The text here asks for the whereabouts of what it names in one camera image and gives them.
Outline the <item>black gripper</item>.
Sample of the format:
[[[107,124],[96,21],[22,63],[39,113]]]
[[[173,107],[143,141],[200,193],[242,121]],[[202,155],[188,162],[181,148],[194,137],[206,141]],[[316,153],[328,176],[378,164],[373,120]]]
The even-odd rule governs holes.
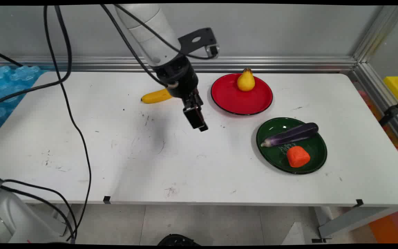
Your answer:
[[[204,132],[208,129],[201,112],[203,101],[199,95],[198,77],[189,61],[184,55],[177,55],[174,59],[161,66],[155,66],[154,71],[161,82],[167,85],[177,85],[168,88],[172,97],[183,98],[183,113],[193,129]]]

